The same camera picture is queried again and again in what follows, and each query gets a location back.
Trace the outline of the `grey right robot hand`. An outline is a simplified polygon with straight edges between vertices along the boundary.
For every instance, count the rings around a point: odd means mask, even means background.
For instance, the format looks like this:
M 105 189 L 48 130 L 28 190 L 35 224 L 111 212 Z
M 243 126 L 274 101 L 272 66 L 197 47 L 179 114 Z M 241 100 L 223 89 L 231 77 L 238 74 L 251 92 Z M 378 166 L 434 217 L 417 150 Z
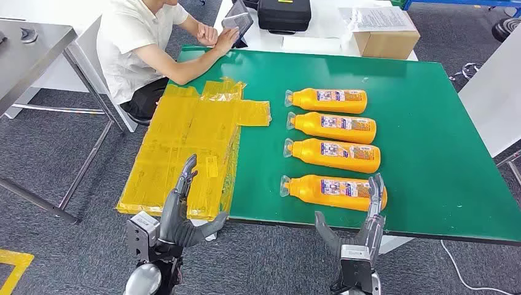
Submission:
M 336 257 L 341 256 L 343 245 L 350 247 L 363 246 L 367 250 L 366 258 L 371 261 L 378 255 L 383 237 L 385 217 L 380 214 L 383 208 L 383 195 L 386 192 L 385 184 L 380 173 L 369 178 L 369 207 L 366 219 L 360 231 L 354 238 L 340 238 L 325 222 L 322 212 L 315 211 L 315 229 L 326 242 L 326 245 Z

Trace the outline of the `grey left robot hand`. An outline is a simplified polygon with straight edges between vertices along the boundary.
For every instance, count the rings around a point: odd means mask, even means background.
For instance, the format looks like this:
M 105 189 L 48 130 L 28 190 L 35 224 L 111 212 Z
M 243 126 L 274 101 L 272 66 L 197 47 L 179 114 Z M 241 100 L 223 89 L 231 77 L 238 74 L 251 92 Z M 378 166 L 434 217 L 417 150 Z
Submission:
M 221 230 L 228 218 L 225 211 L 206 224 L 195 226 L 186 217 L 186 208 L 182 205 L 182 199 L 189 193 L 190 185 L 197 175 L 193 171 L 197 164 L 197 155 L 192 154 L 186 160 L 177 183 L 168 194 L 163 206 L 160 219 L 160 232 L 157 241 L 160 244 L 176 245 L 189 248 L 203 241 L 206 237 Z

